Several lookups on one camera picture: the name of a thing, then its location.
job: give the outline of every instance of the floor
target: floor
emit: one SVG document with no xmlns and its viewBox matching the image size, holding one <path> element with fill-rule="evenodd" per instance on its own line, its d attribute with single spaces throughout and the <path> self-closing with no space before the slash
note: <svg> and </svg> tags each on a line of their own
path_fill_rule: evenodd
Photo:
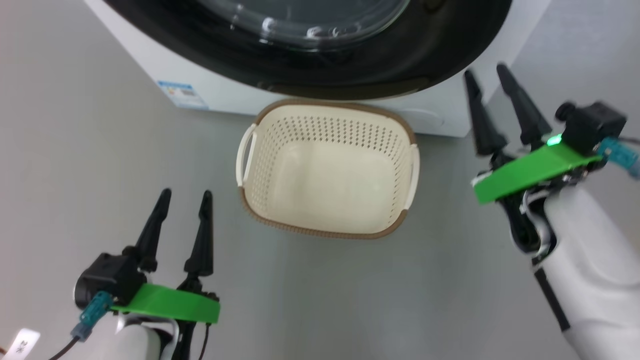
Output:
<svg viewBox="0 0 640 360">
<path fill-rule="evenodd" d="M 640 4 L 600 3 L 555 0 L 514 64 L 549 118 L 574 94 L 640 113 L 637 81 L 617 71 L 640 54 L 631 36 Z M 567 21 L 618 34 L 567 33 Z M 564 53 L 564 42 L 575 49 Z M 614 65 L 597 60 L 591 43 L 609 46 Z M 388 238 L 326 240 L 253 221 L 234 180 L 252 119 L 173 107 L 81 1 L 0 4 L 0 84 L 0 343 L 36 329 L 33 359 L 68 341 L 77 276 L 100 252 L 136 241 L 164 187 L 173 199 L 153 280 L 167 286 L 183 280 L 202 193 L 214 194 L 215 274 L 204 284 L 222 312 L 205 358 L 575 359 L 504 215 L 474 199 L 469 180 L 486 160 L 470 138 L 419 137 L 420 186 Z M 490 109 L 516 139 L 505 98 Z M 628 128 L 638 135 L 631 117 Z M 607 169 L 589 185 L 637 234 L 638 192 L 620 172 Z M 114 318 L 103 319 L 65 359 L 90 358 L 114 328 Z"/>
</svg>

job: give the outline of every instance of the sticker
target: sticker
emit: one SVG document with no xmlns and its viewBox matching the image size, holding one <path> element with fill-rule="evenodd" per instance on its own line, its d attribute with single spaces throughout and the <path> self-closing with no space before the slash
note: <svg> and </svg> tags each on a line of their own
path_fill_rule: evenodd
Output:
<svg viewBox="0 0 640 360">
<path fill-rule="evenodd" d="M 189 84 L 158 81 L 158 86 L 179 108 L 208 110 L 209 107 Z"/>
<path fill-rule="evenodd" d="M 3 360 L 23 360 L 29 355 L 38 339 L 40 339 L 39 332 L 29 329 L 20 330 Z"/>
</svg>

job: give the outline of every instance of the door glass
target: door glass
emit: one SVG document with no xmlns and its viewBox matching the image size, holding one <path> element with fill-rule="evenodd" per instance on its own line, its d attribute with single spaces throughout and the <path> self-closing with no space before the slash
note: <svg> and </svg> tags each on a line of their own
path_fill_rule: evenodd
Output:
<svg viewBox="0 0 640 360">
<path fill-rule="evenodd" d="M 355 42 L 391 24 L 411 0 L 198 0 L 232 27 L 313 49 Z"/>
</svg>

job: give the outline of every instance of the cable connector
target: cable connector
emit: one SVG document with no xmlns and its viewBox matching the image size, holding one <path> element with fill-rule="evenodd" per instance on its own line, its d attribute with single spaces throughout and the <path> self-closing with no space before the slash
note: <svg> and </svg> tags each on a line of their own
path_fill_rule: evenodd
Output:
<svg viewBox="0 0 640 360">
<path fill-rule="evenodd" d="M 78 337 L 81 343 L 84 343 L 93 327 L 113 306 L 113 298 L 106 291 L 98 291 L 93 297 L 89 305 L 80 314 L 80 322 L 71 330 L 71 336 Z"/>
<path fill-rule="evenodd" d="M 597 150 L 607 161 L 623 167 L 635 180 L 640 180 L 640 156 L 615 138 L 604 138 Z"/>
</svg>

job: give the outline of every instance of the green bracket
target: green bracket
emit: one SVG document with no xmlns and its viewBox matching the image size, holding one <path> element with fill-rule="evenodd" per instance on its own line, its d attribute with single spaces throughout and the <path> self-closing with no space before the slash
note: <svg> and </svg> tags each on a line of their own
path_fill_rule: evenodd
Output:
<svg viewBox="0 0 640 360">
<path fill-rule="evenodd" d="M 530 188 L 541 181 L 557 177 L 593 162 L 601 156 L 585 158 L 559 141 L 557 136 L 540 149 L 518 158 L 492 172 L 474 186 L 480 204 L 494 202 L 502 197 Z"/>
<path fill-rule="evenodd" d="M 121 313 L 136 313 L 188 322 L 218 323 L 220 303 L 202 295 L 142 284 L 128 306 L 112 306 Z"/>
</svg>

